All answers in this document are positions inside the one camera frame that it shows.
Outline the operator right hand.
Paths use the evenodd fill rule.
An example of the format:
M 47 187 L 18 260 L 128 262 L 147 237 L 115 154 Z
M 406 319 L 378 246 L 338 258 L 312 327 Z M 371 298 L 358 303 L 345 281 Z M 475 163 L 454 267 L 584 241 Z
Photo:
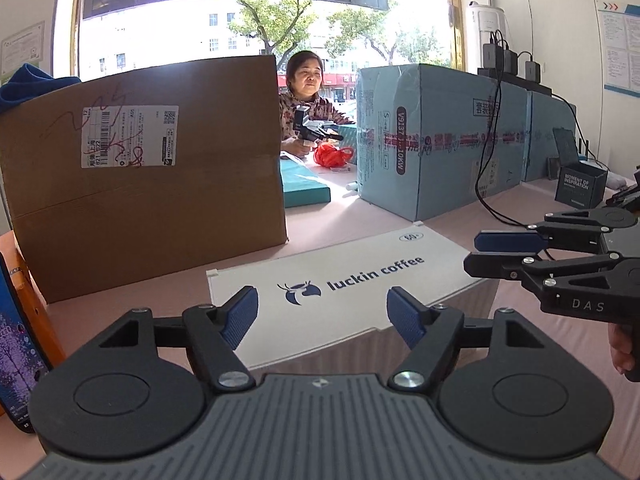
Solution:
M 632 340 L 626 332 L 626 327 L 610 324 L 608 326 L 608 344 L 614 368 L 621 375 L 631 372 L 636 361 L 632 355 Z

